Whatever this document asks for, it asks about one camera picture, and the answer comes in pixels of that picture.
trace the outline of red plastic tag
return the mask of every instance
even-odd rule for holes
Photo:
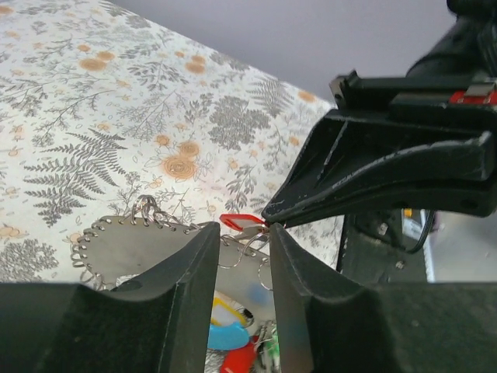
[[[250,214],[221,214],[219,217],[222,223],[235,231],[243,232],[247,228],[255,224],[267,225],[263,220]]]
[[[465,91],[457,91],[450,97],[449,102],[473,105],[496,105],[497,92],[491,92],[488,96],[466,96]]]
[[[254,336],[245,347],[229,351],[221,366],[220,373],[249,373],[256,358],[254,343],[257,342],[257,339],[258,337]]]

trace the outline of floral tablecloth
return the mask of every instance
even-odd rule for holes
[[[109,2],[0,3],[0,281],[80,281],[82,230],[141,193],[258,214],[330,107]],[[340,218],[291,231],[333,263]]]

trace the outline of red keychain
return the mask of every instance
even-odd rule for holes
[[[254,336],[245,347],[228,352],[220,373],[249,373],[257,356],[255,351],[257,339],[258,337]]]
[[[268,226],[265,221],[250,214],[221,214],[219,220],[229,228],[239,232],[243,232],[244,228],[252,225],[261,224]]]

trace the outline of pile of keys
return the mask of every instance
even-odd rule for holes
[[[255,249],[261,250],[269,243],[269,227],[259,218],[250,214],[222,214],[220,220],[226,226],[240,232],[233,238],[238,241],[248,240],[247,244],[259,241],[262,245]],[[266,289],[260,278],[260,268],[263,264],[269,263],[264,261],[259,266],[259,282]],[[249,310],[243,310],[244,315],[249,314]],[[279,373],[280,372],[280,349],[274,321],[264,322],[251,337],[247,345],[242,348],[230,350],[221,366],[221,373]]]
[[[226,355],[221,373],[280,373],[280,348],[275,322],[262,325],[250,342]]]

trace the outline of metal ring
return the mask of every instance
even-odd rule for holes
[[[73,262],[78,263],[78,262],[82,262],[83,259],[88,259],[88,256],[86,254],[83,254],[83,253],[74,252],[71,254],[70,258]]]
[[[168,223],[170,223],[172,221],[173,223],[176,223],[178,225],[182,225],[182,222],[176,216],[171,215],[170,213],[165,212],[165,211],[161,210],[160,208],[154,213],[154,216],[155,216],[155,219],[157,221],[160,221],[160,222],[163,222],[163,220],[160,218],[157,218],[157,216],[164,217],[164,220],[167,221]]]
[[[199,231],[209,223],[210,223],[209,221],[205,221],[205,222],[199,223],[199,224],[191,223],[189,225],[189,228],[183,229],[183,233],[185,233],[186,235],[189,235],[192,231]]]
[[[97,291],[105,290],[106,285],[103,283],[102,274],[99,274],[99,273],[93,274],[93,280],[95,280],[95,282],[93,283],[93,288],[95,290],[97,290]]]
[[[259,328],[259,333],[257,333],[259,338],[257,339],[257,342],[254,343],[255,351],[257,351],[263,343],[269,342],[273,339],[272,333],[269,331],[269,328],[268,328],[269,324],[272,325],[273,321],[265,322]]]
[[[230,244],[228,243],[227,239],[230,239],[231,241],[238,242],[238,240],[234,236],[232,236],[232,235],[222,235],[220,237],[220,239],[221,239],[221,241],[223,242],[223,244],[225,246],[230,246]]]
[[[157,202],[151,198],[147,198],[144,203],[141,204],[141,217],[144,219],[144,225],[148,227],[148,222],[155,222],[155,213],[160,211],[160,207]]]
[[[101,223],[102,221],[98,221],[98,222],[95,222],[95,223],[92,223],[92,229],[98,229],[99,231],[105,231],[106,230],[106,227],[104,227],[103,225],[100,225],[99,223]]]
[[[263,288],[265,288],[266,290],[268,291],[273,291],[272,288],[266,286],[263,282],[262,282],[262,279],[261,279],[261,269],[262,269],[262,266],[266,263],[269,263],[269,259],[268,258],[262,258],[261,260],[261,263],[259,264],[259,269],[257,270],[257,277],[259,278],[259,283],[261,284],[261,286]]]
[[[170,228],[173,232],[176,231],[176,227],[171,225],[171,223],[169,222],[169,219],[170,219],[170,216],[172,215],[169,215],[168,213],[162,211],[162,210],[157,210],[157,211],[154,211],[154,214],[153,214],[153,217],[154,217],[154,221],[155,221],[155,224],[157,225],[163,225],[165,227],[168,227]]]
[[[92,227],[90,229],[83,230],[83,235],[91,235],[92,237],[98,237],[99,234],[97,232],[95,232],[95,229],[98,229],[98,228],[97,228],[96,223],[93,223]]]
[[[240,262],[242,261],[242,258],[243,258],[243,256],[245,255],[245,252],[247,251],[247,249],[250,247],[250,245],[251,245],[251,244],[252,244],[255,240],[259,239],[260,237],[262,237],[262,236],[263,236],[263,235],[265,235],[265,234],[266,234],[266,233],[261,232],[261,233],[259,233],[259,234],[257,234],[257,235],[254,235],[254,236],[253,236],[253,237],[252,237],[249,241],[247,241],[247,243],[246,243],[246,244],[244,244],[243,249],[242,249],[242,251],[240,252],[240,255],[238,256],[238,260],[237,260],[237,262],[236,262],[235,264],[233,264],[232,266],[221,266],[220,264],[218,264],[218,266],[219,266],[220,268],[223,268],[224,270],[229,270],[229,269],[231,269],[231,268],[235,268],[235,267],[236,267],[237,265],[239,265],[239,264],[240,264]]]
[[[86,265],[82,261],[72,262],[72,266],[74,268],[85,268],[86,267]]]
[[[93,274],[88,269],[83,270],[79,275],[79,281],[82,282],[83,284],[87,284],[88,282],[93,280],[93,278],[94,278]]]
[[[146,204],[158,207],[157,201],[155,200],[155,198],[153,198],[153,196],[149,194],[142,194],[138,196],[138,198],[133,203],[133,206],[131,207],[131,212],[129,214],[126,214],[121,220],[119,220],[119,223],[123,224],[124,221],[128,219],[128,217],[131,217],[131,224],[136,225],[137,224],[136,213],[142,211],[143,206]]]

